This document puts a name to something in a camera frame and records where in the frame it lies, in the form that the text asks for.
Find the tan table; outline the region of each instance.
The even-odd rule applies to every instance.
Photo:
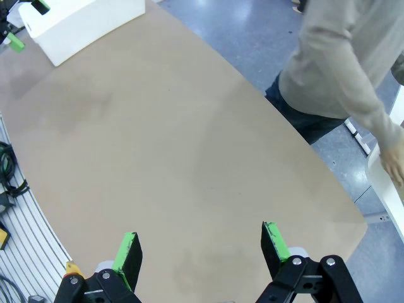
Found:
[[[87,274],[137,231],[144,302],[253,302],[261,222],[315,260],[349,257],[362,215],[288,122],[157,5],[53,68],[0,55],[0,110],[47,219]]]

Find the gray floor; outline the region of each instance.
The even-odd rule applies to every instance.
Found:
[[[165,0],[161,6],[210,44],[261,92],[271,84],[296,46],[302,22],[289,0]],[[389,74],[377,91],[388,110],[397,89],[398,84]],[[368,133],[361,127],[358,130],[362,135]],[[383,211],[365,176],[364,152],[344,126],[313,148],[363,214]],[[391,222],[369,226],[348,260],[365,303],[403,302],[402,256],[404,245]]]

